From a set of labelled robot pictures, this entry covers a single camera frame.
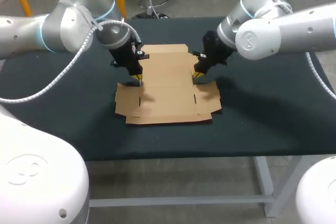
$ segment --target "cardboard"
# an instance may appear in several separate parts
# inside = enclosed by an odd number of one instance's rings
[[[141,60],[140,87],[118,83],[116,114],[126,116],[129,124],[199,122],[212,119],[222,108],[215,82],[193,84],[192,72],[197,58],[186,45],[146,45],[150,58]]]

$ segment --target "floor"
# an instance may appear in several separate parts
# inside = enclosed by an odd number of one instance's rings
[[[34,14],[50,12],[58,0],[28,0]],[[157,11],[170,17],[226,15],[239,0],[170,0]],[[294,10],[334,0],[291,0]],[[127,15],[144,10],[139,0],[125,0]],[[18,0],[0,0],[0,15],[23,16]],[[336,53],[318,54],[336,89]],[[286,169],[290,157],[269,157],[274,182]],[[89,162],[91,198],[188,196],[260,193],[253,160],[236,158],[161,159],[147,161]],[[299,224],[294,197],[281,216],[266,219],[260,204],[93,208],[90,223],[231,223]]]

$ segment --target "black cloth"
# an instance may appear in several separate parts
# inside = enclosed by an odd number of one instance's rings
[[[223,18],[129,20],[145,44],[187,44],[202,51],[202,36]],[[315,56],[317,72],[330,84]],[[44,88],[70,54],[33,53],[8,60],[0,95],[21,98]],[[5,107],[28,125],[60,137],[85,160],[336,153],[336,101],[317,82],[305,54],[249,61],[238,54],[212,68],[222,113],[201,123],[126,125],[115,115],[117,82],[130,81],[110,67],[96,41],[72,70],[42,97]]]

